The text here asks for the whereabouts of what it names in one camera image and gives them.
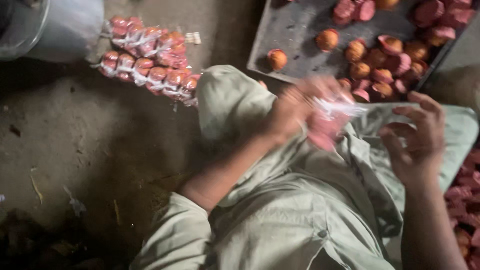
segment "man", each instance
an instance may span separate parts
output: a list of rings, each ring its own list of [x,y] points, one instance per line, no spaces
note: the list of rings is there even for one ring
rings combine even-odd
[[[207,70],[202,133],[241,142],[173,193],[131,268],[387,270],[384,243],[403,227],[404,269],[467,269],[443,191],[477,137],[475,114],[410,93],[412,103],[369,105],[326,152],[304,123],[328,92],[342,93],[333,78],[277,99],[233,67]]]

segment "shirt button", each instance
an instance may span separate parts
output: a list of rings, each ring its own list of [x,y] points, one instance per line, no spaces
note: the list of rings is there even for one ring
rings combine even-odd
[[[327,235],[328,235],[328,233],[325,230],[318,233],[318,236],[321,237],[321,238],[325,238],[325,237],[327,237]]]

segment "concrete floor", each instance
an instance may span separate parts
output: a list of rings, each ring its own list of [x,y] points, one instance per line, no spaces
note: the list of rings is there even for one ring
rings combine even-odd
[[[146,25],[200,32],[202,45],[188,45],[194,72],[217,64],[245,70],[263,8],[264,0],[106,0],[106,18],[138,15]],[[174,112],[169,99],[104,78],[85,62],[0,64],[0,220],[19,208],[60,228],[74,218],[66,186],[87,208],[81,221],[89,234],[129,260],[168,191],[206,160],[193,108]]]

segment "plastic wrap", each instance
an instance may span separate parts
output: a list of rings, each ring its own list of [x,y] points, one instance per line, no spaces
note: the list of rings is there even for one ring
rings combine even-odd
[[[338,133],[352,117],[367,112],[361,104],[355,103],[351,97],[332,95],[323,99],[316,98],[316,110],[307,120],[308,138],[319,148],[333,151]]]
[[[106,77],[116,77],[123,82],[144,86],[155,96],[167,96],[182,102],[186,107],[198,106],[195,90],[201,75],[192,74],[188,68],[155,66],[152,59],[136,60],[128,53],[119,55],[116,51],[108,51],[102,57],[102,62],[92,67]]]
[[[104,26],[104,36],[128,53],[109,51],[93,68],[106,77],[144,86],[155,96],[167,96],[187,107],[198,106],[195,90],[201,75],[192,75],[187,68],[185,37],[180,32],[145,27],[137,17],[115,16]]]

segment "metal tray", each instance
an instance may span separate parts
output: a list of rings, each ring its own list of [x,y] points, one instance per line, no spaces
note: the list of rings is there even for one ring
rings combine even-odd
[[[379,46],[379,35],[391,35],[402,41],[419,39],[422,33],[409,17],[420,1],[401,0],[392,12],[377,11],[371,21],[338,26],[332,21],[337,0],[267,0],[247,68],[290,83],[314,74],[348,77],[349,63],[344,50],[351,41],[362,38],[369,48],[374,48]],[[478,2],[473,1],[474,9]],[[336,49],[322,52],[314,40],[320,31],[328,28],[337,30],[340,39]],[[463,29],[457,30],[457,39],[462,32]],[[454,43],[455,40],[430,51],[427,61],[430,68],[415,90],[421,88]],[[288,56],[287,65],[280,71],[272,71],[267,61],[271,49],[282,49]]]

